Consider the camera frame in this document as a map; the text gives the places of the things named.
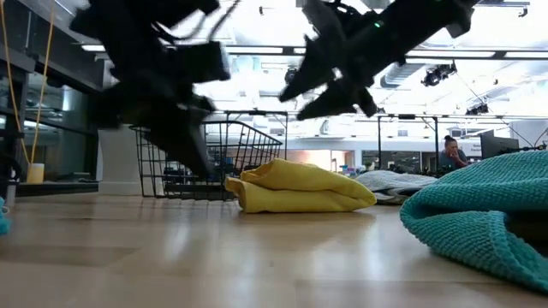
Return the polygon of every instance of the yellow cord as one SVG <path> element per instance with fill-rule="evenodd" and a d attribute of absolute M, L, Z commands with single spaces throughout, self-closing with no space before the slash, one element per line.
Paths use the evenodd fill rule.
<path fill-rule="evenodd" d="M 3 44 L 4 49 L 6 53 L 6 65 L 8 67 L 8 80 L 9 80 L 9 91 L 11 92 L 11 101 L 14 108 L 14 116 L 15 116 L 15 122 L 17 123 L 17 129 L 19 132 L 22 132 L 21 129 L 21 122 L 19 121 L 19 110 L 17 109 L 17 105 L 15 103 L 15 91 L 14 91 L 14 85 L 13 85 L 13 77 L 11 74 L 11 65 L 9 60 L 9 43 L 8 43 L 8 31 L 6 27 L 6 16 L 4 13 L 4 3 L 2 0 L 0 0 L 0 15 L 2 16 L 2 30 L 3 30 Z M 42 82 L 42 91 L 40 93 L 40 100 L 39 100 L 39 107 L 38 107 L 38 114 L 36 116 L 36 129 L 34 132 L 34 141 L 33 141 L 33 151 L 31 155 L 31 159 L 28 158 L 27 148 L 25 147 L 25 140 L 21 139 L 21 147 L 23 148 L 23 153 L 25 154 L 25 160 L 27 160 L 27 163 L 30 166 L 34 163 L 34 153 L 36 151 L 36 144 L 38 143 L 38 135 L 39 135 L 39 124 L 40 124 L 40 114 L 42 111 L 42 102 L 44 101 L 44 95 L 45 95 L 45 86 L 47 81 L 47 71 L 48 71 L 48 64 L 50 61 L 50 51 L 51 51 L 51 38 L 53 37 L 53 22 L 55 20 L 55 0 L 51 0 L 51 16 L 50 16 L 50 34 L 48 37 L 48 44 L 47 44 L 47 50 L 45 52 L 45 63 L 44 63 L 44 80 Z"/>
<path fill-rule="evenodd" d="M 48 45 L 45 50 L 45 62 L 44 62 L 44 79 L 42 80 L 42 91 L 40 92 L 40 101 L 38 105 L 38 114 L 36 115 L 36 129 L 34 130 L 33 151 L 31 153 L 30 165 L 34 163 L 34 153 L 36 151 L 36 144 L 38 143 L 40 115 L 42 113 L 42 102 L 44 101 L 45 85 L 48 80 L 48 64 L 50 63 L 50 51 L 51 51 L 51 38 L 53 38 L 53 21 L 55 18 L 55 0 L 51 0 L 51 16 L 50 16 L 50 34 L 48 35 Z"/>
<path fill-rule="evenodd" d="M 3 30 L 3 47 L 5 49 L 6 53 L 6 65 L 8 67 L 8 81 L 9 81 L 9 92 L 11 93 L 11 103 L 14 105 L 14 115 L 15 115 L 15 123 L 17 123 L 17 130 L 22 132 L 21 130 L 21 122 L 19 121 L 19 110 L 17 110 L 17 105 L 15 104 L 15 91 L 14 91 L 14 83 L 11 76 L 11 65 L 9 62 L 9 47 L 8 47 L 8 31 L 6 30 L 6 16 L 3 9 L 3 1 L 0 0 L 0 15 L 2 15 L 2 30 Z M 27 160 L 27 163 L 30 164 L 30 160 L 28 159 L 27 154 L 27 148 L 25 147 L 25 140 L 21 139 L 21 147 L 23 148 L 23 153 L 25 154 L 25 160 Z"/>

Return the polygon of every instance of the teal towel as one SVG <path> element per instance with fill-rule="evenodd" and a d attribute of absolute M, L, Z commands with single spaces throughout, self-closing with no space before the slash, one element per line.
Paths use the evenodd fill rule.
<path fill-rule="evenodd" d="M 548 213 L 548 151 L 494 157 L 450 173 L 408 199 L 400 216 L 434 252 L 548 293 L 548 258 L 507 228 L 515 213 L 528 212 Z"/>
<path fill-rule="evenodd" d="M 0 235 L 6 235 L 9 232 L 9 220 L 3 216 L 3 199 L 0 198 Z"/>

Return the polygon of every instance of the yellow towel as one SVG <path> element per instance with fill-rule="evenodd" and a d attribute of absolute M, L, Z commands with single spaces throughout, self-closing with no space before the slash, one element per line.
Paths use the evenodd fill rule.
<path fill-rule="evenodd" d="M 275 159 L 240 179 L 227 178 L 246 213 L 336 212 L 363 209 L 377 202 L 359 182 L 314 165 Z"/>

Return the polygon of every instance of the woman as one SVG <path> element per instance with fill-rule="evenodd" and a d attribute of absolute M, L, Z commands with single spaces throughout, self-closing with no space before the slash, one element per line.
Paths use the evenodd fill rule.
<path fill-rule="evenodd" d="M 445 150 L 439 154 L 439 166 L 448 169 L 460 169 L 468 166 L 468 159 L 456 140 L 451 136 L 445 136 Z"/>

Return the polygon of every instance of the wire basket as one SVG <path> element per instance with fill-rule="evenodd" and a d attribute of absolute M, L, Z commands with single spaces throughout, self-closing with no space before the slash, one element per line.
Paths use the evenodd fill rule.
<path fill-rule="evenodd" d="M 143 197 L 194 200 L 230 200 L 235 196 L 224 188 L 227 176 L 239 177 L 279 157 L 283 142 L 240 121 L 205 121 L 201 132 L 213 172 L 206 177 L 169 158 L 145 139 L 146 128 L 131 127 L 136 133 L 137 159 Z"/>

